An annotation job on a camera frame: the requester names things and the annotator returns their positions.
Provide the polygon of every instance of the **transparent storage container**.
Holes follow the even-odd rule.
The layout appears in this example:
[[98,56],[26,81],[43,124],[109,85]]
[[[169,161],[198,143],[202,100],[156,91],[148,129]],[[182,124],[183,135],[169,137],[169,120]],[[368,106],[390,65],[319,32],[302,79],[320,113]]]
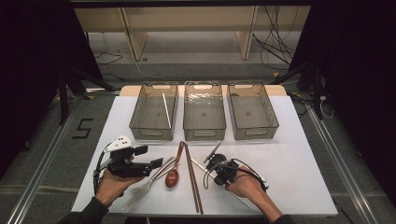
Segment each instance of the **transparent storage container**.
[[185,83],[183,129],[186,141],[224,139],[226,122],[219,81]]
[[235,140],[274,137],[279,123],[261,81],[232,81],[227,96]]
[[176,82],[144,82],[129,125],[134,139],[172,141],[177,102]]

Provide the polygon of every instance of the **white table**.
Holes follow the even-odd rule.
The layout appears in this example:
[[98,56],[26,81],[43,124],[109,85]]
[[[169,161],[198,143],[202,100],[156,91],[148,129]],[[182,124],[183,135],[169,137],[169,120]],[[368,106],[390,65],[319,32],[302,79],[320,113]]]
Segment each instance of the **white table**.
[[[81,211],[93,196],[92,171],[102,150],[121,134],[134,139],[129,122],[134,112],[136,96],[118,96],[111,107],[97,148],[92,156],[91,164],[81,184],[80,191],[72,211]],[[279,128],[271,140],[237,142],[233,139],[228,104],[224,95],[224,110],[227,130],[218,153],[227,157],[244,161],[260,175],[266,177],[268,195],[284,214],[296,216],[333,217],[337,211],[331,195],[324,183],[318,165],[306,140],[304,130],[295,112],[289,96],[270,96],[271,103],[279,121]],[[149,162],[158,158],[164,161],[177,154],[178,144],[185,141],[183,133],[183,100],[179,99],[175,137],[172,142],[148,144],[148,153],[136,156],[134,161]],[[211,152],[216,142],[196,144],[189,143],[193,159],[203,164],[205,157]],[[260,217],[262,213],[251,202],[243,199],[249,207],[236,199],[223,187],[217,186],[209,177],[209,187],[204,188],[204,172],[193,165],[201,195],[204,214],[196,213],[186,154],[181,156],[178,167],[180,179],[176,187],[168,189],[164,184],[164,176],[154,182],[150,191],[129,209],[121,208],[133,197],[129,192],[118,198],[109,208],[109,213],[124,216],[144,217]]]

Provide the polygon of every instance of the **wooden spoon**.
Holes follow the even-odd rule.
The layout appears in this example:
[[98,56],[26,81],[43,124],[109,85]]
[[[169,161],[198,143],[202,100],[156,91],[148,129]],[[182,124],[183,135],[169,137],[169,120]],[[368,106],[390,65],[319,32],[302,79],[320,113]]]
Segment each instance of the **wooden spoon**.
[[165,185],[168,188],[172,188],[177,184],[178,181],[177,164],[178,161],[180,160],[180,156],[181,156],[181,152],[183,151],[183,148],[184,148],[184,142],[180,142],[180,144],[178,145],[178,152],[175,160],[175,165],[172,168],[172,170],[169,171],[169,173],[166,175],[165,178]]

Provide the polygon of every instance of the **floor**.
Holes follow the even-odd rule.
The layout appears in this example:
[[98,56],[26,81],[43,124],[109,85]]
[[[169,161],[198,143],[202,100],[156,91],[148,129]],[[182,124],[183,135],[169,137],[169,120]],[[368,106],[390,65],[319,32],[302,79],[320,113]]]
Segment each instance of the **floor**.
[[[287,46],[295,49],[299,32],[280,35],[287,36]],[[268,33],[258,32],[256,36],[264,40]],[[275,74],[285,74],[288,68],[279,58],[262,52],[256,41],[252,42],[248,60],[242,60],[235,33],[231,32],[150,33],[139,62],[132,59],[123,34],[89,34],[89,37],[105,81],[116,87],[158,79],[182,82],[188,79],[227,81],[246,78],[269,82],[274,80]],[[289,56],[278,56],[290,61]],[[309,92],[297,91],[297,80],[298,76],[293,77],[283,86],[287,92],[308,99],[311,96]],[[89,81],[84,81],[84,85],[88,89],[98,88]],[[54,223],[70,211],[116,95],[116,92],[90,91],[81,99],[70,93],[73,119],[64,129],[58,125],[60,103],[54,99],[30,141],[30,149],[21,152],[0,181],[0,223],[6,223],[20,211],[21,223]],[[355,150],[336,113],[332,116],[331,106],[323,105],[323,113],[328,118],[318,120],[306,102],[295,98],[296,113],[301,117],[318,167],[339,208],[339,215],[329,218],[295,217],[295,221],[394,223],[395,208]],[[89,138],[78,138],[81,125],[88,125],[91,129]],[[104,218],[104,223],[123,223],[124,219],[109,215]]]

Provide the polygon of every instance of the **person's hand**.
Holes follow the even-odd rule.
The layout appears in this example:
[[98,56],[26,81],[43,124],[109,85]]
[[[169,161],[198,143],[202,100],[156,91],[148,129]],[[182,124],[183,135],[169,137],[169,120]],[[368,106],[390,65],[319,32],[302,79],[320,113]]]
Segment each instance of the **person's hand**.
[[[241,166],[239,168],[252,172],[246,166]],[[259,181],[251,175],[242,171],[236,172],[233,183],[227,184],[225,189],[239,197],[248,198],[265,214],[270,223],[273,223],[279,217],[283,216],[282,212],[280,212],[271,198],[262,189]]]
[[143,178],[144,177],[121,178],[111,174],[105,169],[95,198],[104,206],[109,207],[129,186],[141,181]]

